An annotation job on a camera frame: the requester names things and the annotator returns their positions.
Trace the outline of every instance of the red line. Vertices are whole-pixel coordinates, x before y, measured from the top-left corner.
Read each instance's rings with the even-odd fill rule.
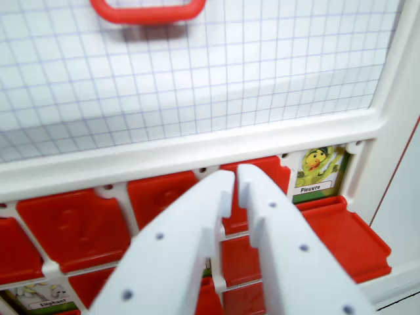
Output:
[[[385,195],[386,195],[386,194],[387,194],[387,192],[388,192],[389,186],[391,185],[392,180],[394,179],[394,176],[395,176],[395,174],[396,174],[396,172],[397,172],[397,170],[398,170],[398,168],[399,168],[399,166],[400,166],[400,164],[401,164],[401,161],[402,161],[402,158],[404,157],[404,154],[406,154],[407,148],[408,148],[408,146],[410,145],[410,142],[411,142],[411,140],[412,140],[412,138],[413,138],[413,135],[414,135],[415,130],[417,129],[417,126],[419,125],[419,122],[420,122],[420,117],[419,117],[419,119],[417,120],[417,123],[415,124],[415,127],[414,127],[414,129],[413,129],[413,132],[412,132],[412,133],[411,133],[411,135],[409,136],[409,139],[408,139],[408,142],[407,142],[407,144],[406,144],[406,147],[404,148],[404,151],[402,152],[402,155],[401,155],[401,157],[400,157],[400,161],[398,161],[398,164],[397,164],[397,165],[396,165],[396,167],[395,167],[394,173],[392,174],[392,177],[391,177],[391,179],[389,180],[389,183],[388,183],[387,189],[385,189],[385,192],[384,192],[384,194],[383,194],[383,196],[382,196],[382,198],[381,198],[381,201],[379,202],[378,208],[376,209],[375,214],[373,215],[372,220],[371,220],[371,221],[370,221],[370,223],[369,223],[369,226],[371,226],[371,225],[372,225],[372,223],[373,223],[373,220],[375,220],[376,214],[378,213],[378,210],[379,210],[379,208],[380,208],[380,206],[381,206],[381,204],[382,204],[383,198],[385,198]]]

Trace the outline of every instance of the green cartoon character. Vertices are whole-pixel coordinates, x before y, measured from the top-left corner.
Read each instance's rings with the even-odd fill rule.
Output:
[[[335,159],[328,164],[336,152]],[[325,180],[332,173],[339,171],[339,165],[336,163],[343,156],[345,149],[336,147],[334,150],[332,146],[316,148],[309,150],[302,160],[302,170],[297,173],[296,187],[308,186],[317,184]]]

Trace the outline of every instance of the grid board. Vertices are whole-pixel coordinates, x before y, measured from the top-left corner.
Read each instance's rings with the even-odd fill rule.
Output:
[[[0,161],[369,108],[401,6],[207,0],[145,27],[88,0],[2,1]]]

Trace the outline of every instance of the red handle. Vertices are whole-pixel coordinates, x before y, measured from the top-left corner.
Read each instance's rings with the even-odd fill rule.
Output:
[[[170,7],[115,9],[106,0],[91,0],[96,12],[105,20],[118,24],[168,24],[195,18],[204,8],[205,0],[191,0],[187,5]]]

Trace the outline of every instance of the red flap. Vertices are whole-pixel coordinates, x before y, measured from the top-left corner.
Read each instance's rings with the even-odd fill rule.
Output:
[[[310,201],[297,207],[355,282],[391,272],[387,263],[390,247],[356,213],[347,211],[344,197]]]
[[[118,201],[93,189],[20,201],[17,210],[63,272],[117,261],[130,245]]]
[[[263,284],[256,283],[223,293],[224,315],[263,315]]]
[[[197,182],[192,171],[129,182],[127,189],[138,227],[144,228]]]
[[[60,315],[80,315],[81,312],[79,310],[71,310],[69,312],[60,313]]]
[[[249,244],[249,236],[223,241],[222,268],[228,287],[261,279],[258,249]]]
[[[88,274],[80,274],[68,278],[68,281],[85,307],[89,308],[113,271],[114,268],[109,268]]]
[[[235,172],[239,164],[253,164],[262,169],[283,192],[287,193],[289,186],[290,170],[288,167],[280,165],[280,158],[278,156],[264,157],[262,159],[251,159],[249,161],[242,161],[222,165],[220,169]],[[232,215],[230,218],[223,219],[224,229],[226,234],[234,234],[248,230],[247,211],[239,207],[238,203],[238,183],[235,180],[235,190],[232,204]]]
[[[215,291],[213,279],[206,277],[201,281],[196,315],[223,315],[221,300]]]
[[[43,260],[14,218],[0,219],[0,284],[42,278]]]

